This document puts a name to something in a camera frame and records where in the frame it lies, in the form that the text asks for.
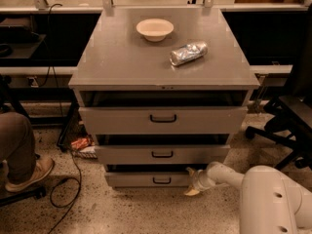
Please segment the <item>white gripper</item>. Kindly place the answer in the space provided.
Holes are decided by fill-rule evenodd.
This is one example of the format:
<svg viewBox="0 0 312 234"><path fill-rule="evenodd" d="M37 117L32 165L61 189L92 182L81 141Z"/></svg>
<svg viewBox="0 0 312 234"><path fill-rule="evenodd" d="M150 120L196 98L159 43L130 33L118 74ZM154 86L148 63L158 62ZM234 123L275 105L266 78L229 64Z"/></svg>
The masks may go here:
<svg viewBox="0 0 312 234"><path fill-rule="evenodd" d="M199 192L206 191L215 186L215 182L209 178L206 170L194 170L187 167L190 175L191 184L184 192L185 196L196 196Z"/></svg>

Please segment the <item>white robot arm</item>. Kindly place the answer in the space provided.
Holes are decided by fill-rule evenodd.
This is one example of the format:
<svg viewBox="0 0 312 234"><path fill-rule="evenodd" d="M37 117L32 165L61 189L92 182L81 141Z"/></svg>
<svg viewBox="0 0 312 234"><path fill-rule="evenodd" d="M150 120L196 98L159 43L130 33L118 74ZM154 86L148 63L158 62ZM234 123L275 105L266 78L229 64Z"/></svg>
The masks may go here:
<svg viewBox="0 0 312 234"><path fill-rule="evenodd" d="M255 166L240 174L212 162L188 172L187 196L219 184L240 190L240 234L297 234L312 228L312 192L274 168Z"/></svg>

